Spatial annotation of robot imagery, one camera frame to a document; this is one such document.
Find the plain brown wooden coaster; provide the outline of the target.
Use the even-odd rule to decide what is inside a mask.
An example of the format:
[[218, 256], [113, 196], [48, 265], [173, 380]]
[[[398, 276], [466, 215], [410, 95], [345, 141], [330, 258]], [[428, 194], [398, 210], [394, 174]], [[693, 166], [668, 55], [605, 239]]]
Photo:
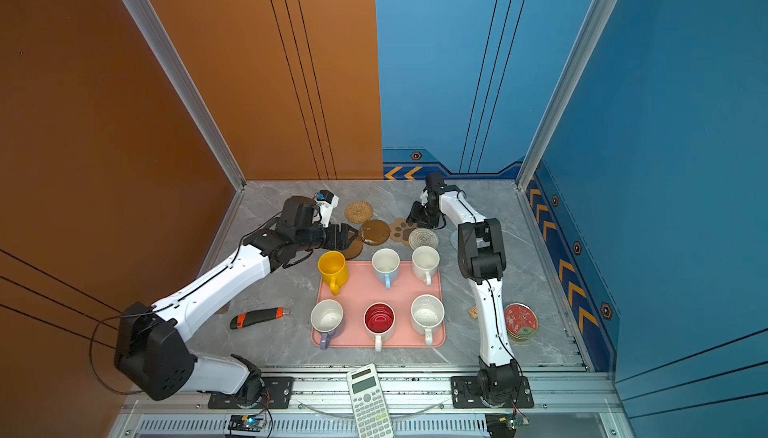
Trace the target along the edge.
[[356, 238], [352, 241], [350, 246], [342, 252], [342, 255], [346, 260], [353, 260], [358, 257], [364, 249], [364, 243], [360, 238]]

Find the glossy brown wooden coaster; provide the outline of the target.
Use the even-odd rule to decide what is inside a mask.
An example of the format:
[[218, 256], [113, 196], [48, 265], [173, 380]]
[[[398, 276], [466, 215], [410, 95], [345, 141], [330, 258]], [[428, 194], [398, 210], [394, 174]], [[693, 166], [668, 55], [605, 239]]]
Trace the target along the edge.
[[369, 246], [384, 244], [390, 237], [390, 226], [379, 219], [371, 219], [360, 227], [360, 240]]

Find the rattan woven round coaster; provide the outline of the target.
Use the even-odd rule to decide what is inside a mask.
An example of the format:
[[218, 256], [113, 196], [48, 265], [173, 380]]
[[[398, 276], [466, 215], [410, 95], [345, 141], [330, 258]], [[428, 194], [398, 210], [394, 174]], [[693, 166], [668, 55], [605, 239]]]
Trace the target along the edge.
[[344, 214], [350, 223], [363, 224], [373, 218], [374, 211], [370, 203], [357, 201], [348, 205]]

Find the multicolour woven round coaster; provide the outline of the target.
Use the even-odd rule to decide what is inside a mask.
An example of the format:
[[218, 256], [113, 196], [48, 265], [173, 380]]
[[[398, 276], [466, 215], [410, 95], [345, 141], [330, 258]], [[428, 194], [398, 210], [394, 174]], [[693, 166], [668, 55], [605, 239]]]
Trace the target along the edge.
[[437, 249], [439, 245], [439, 237], [436, 232], [431, 229], [416, 228], [409, 234], [408, 244], [412, 250], [424, 246]]

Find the light blue woven coaster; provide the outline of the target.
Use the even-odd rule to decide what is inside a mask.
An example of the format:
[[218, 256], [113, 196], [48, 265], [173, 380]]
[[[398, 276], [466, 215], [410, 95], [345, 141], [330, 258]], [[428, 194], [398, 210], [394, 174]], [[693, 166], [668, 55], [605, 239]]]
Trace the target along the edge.
[[449, 237], [450, 245], [454, 250], [458, 249], [459, 234], [458, 230], [453, 230]]

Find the cork paw print coaster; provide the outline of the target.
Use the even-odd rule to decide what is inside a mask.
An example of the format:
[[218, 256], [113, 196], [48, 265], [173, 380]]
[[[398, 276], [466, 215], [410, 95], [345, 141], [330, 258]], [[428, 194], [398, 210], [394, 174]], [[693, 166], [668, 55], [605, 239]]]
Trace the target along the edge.
[[417, 224], [410, 223], [405, 218], [397, 218], [389, 225], [389, 239], [395, 243], [410, 246], [409, 237], [417, 228]]

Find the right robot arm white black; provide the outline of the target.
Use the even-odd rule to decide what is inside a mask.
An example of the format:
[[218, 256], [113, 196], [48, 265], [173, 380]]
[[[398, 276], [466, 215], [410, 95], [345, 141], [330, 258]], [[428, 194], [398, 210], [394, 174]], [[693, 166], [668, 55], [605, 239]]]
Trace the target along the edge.
[[505, 323], [502, 291], [507, 260], [500, 221], [474, 209], [466, 193], [447, 184], [439, 172], [427, 175], [407, 220], [428, 229], [446, 222], [456, 226], [458, 266], [468, 280], [478, 314], [479, 393], [488, 405], [504, 406], [517, 397], [523, 373]]

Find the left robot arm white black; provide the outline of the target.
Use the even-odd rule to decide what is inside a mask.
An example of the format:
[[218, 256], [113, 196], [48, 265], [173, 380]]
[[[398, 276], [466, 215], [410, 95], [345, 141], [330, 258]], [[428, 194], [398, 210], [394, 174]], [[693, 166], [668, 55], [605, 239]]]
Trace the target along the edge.
[[253, 283], [297, 264], [297, 254], [344, 251], [358, 232], [334, 224], [339, 199], [328, 190], [292, 196], [280, 213], [245, 234], [223, 262], [150, 306], [135, 303], [119, 318], [114, 366], [150, 398], [200, 391], [231, 397], [240, 407], [262, 395], [260, 369], [239, 356], [195, 354], [188, 341], [205, 321]]

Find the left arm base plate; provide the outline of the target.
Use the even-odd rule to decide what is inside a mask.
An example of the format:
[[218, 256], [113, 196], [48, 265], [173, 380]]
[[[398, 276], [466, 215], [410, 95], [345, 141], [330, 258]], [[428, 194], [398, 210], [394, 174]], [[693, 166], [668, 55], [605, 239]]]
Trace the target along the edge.
[[207, 407], [214, 410], [285, 410], [289, 408], [291, 401], [294, 378], [292, 376], [262, 376], [259, 386], [256, 382], [249, 383], [249, 386], [255, 389], [254, 393], [250, 391], [238, 392], [235, 395], [225, 395], [222, 393], [212, 393]]

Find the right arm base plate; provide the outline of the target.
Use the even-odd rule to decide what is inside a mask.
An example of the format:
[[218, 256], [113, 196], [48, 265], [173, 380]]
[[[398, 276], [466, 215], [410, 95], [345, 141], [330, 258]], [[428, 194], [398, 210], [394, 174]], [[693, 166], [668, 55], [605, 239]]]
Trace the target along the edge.
[[456, 409], [470, 408], [517, 408], [532, 409], [535, 407], [533, 392], [527, 377], [523, 376], [521, 384], [507, 396], [502, 403], [491, 404], [484, 401], [478, 378], [473, 375], [457, 375], [450, 378], [452, 406]]

